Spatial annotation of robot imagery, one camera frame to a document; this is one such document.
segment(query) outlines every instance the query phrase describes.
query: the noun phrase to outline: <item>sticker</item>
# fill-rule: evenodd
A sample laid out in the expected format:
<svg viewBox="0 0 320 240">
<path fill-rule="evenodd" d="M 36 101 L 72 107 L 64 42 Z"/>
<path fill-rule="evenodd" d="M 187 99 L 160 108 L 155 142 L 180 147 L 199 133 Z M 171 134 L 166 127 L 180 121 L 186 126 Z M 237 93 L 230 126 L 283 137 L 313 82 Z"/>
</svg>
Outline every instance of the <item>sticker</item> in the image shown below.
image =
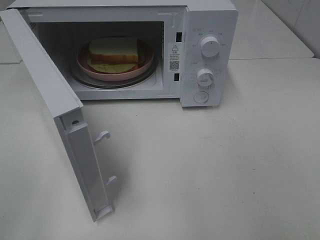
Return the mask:
<svg viewBox="0 0 320 240">
<path fill-rule="evenodd" d="M 181 53 L 183 50 L 182 42 L 168 43 L 168 71 L 179 72 L 181 68 Z"/>
</svg>

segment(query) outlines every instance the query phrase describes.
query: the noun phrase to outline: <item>microwave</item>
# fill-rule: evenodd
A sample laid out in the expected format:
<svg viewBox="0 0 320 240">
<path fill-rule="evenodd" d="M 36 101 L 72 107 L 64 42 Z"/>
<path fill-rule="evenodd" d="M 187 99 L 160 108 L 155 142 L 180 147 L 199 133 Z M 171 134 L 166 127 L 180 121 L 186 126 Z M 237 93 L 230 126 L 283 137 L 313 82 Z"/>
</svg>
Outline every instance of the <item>microwave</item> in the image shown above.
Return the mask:
<svg viewBox="0 0 320 240">
<path fill-rule="evenodd" d="M 0 12 L 34 91 L 55 123 L 93 221 L 113 211 L 81 100 L 180 99 L 182 107 L 217 106 L 238 12 L 230 0 L 16 0 Z M 96 79 L 77 64 L 99 38 L 134 37 L 153 58 L 138 76 Z"/>
</svg>

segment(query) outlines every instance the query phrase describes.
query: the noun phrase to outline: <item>bread slice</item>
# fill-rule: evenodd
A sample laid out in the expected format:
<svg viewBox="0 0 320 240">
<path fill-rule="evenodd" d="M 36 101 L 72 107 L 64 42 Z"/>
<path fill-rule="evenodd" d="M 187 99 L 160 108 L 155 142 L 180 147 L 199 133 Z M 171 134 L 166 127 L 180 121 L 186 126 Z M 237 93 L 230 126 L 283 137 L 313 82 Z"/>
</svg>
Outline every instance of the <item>bread slice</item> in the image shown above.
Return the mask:
<svg viewBox="0 0 320 240">
<path fill-rule="evenodd" d="M 136 63 L 109 64 L 101 61 L 94 61 L 89 56 L 87 57 L 87 63 L 94 70 L 108 74 L 120 74 L 139 68 Z"/>
<path fill-rule="evenodd" d="M 139 61 L 136 37 L 94 39 L 90 42 L 88 50 L 93 61 L 108 64 L 133 64 Z"/>
</svg>

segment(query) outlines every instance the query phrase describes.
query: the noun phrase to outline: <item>white countertop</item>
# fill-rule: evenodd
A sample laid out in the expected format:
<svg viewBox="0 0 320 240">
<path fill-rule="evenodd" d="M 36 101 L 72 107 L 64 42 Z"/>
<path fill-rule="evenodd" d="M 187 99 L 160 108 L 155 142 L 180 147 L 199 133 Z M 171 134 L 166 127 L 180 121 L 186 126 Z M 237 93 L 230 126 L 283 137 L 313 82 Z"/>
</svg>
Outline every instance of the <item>white countertop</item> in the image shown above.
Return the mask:
<svg viewBox="0 0 320 240">
<path fill-rule="evenodd" d="M 231 60 L 218 108 L 85 101 L 115 212 L 93 223 L 21 65 L 0 65 L 0 239 L 320 238 L 320 60 Z"/>
<path fill-rule="evenodd" d="M 232 0 L 239 11 L 230 59 L 312 58 L 314 54 L 261 0 Z M 19 62 L 0 23 L 0 64 Z"/>
</svg>

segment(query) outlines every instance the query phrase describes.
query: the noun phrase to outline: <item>pink plate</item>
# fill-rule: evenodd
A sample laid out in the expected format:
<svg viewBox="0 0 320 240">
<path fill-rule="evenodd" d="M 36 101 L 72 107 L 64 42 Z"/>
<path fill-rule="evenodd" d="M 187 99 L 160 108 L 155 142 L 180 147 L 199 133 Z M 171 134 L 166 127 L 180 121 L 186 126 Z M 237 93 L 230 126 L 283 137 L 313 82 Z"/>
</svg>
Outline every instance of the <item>pink plate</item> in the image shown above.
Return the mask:
<svg viewBox="0 0 320 240">
<path fill-rule="evenodd" d="M 146 42 L 138 40 L 137 45 L 139 52 L 143 51 L 145 55 L 145 60 L 143 63 L 139 64 L 139 68 L 136 70 L 126 71 L 122 73 L 103 73 L 94 70 L 87 63 L 88 44 L 86 44 L 83 48 L 79 50 L 76 56 L 76 61 L 81 70 L 94 79 L 102 81 L 124 81 L 128 79 L 133 79 L 147 71 L 154 59 L 154 51 Z"/>
</svg>

